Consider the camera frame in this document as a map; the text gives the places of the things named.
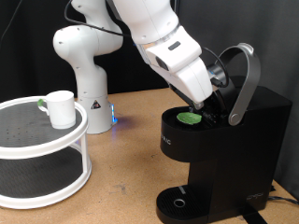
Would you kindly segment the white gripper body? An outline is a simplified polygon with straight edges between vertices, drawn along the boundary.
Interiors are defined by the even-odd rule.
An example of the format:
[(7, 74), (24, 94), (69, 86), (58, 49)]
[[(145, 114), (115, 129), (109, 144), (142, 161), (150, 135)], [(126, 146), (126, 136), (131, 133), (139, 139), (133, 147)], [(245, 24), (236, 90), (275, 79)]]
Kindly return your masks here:
[(173, 74), (157, 66), (151, 68), (196, 104), (204, 102), (213, 92), (208, 71), (200, 58)]

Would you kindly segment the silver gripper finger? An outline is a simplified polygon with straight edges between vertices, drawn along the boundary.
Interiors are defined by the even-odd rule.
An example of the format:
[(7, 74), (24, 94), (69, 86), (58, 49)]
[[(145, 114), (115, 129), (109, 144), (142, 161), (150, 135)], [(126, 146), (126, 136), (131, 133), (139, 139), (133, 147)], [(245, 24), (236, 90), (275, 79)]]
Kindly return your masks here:
[(204, 107), (204, 103), (191, 102), (189, 106), (190, 112), (199, 112)]

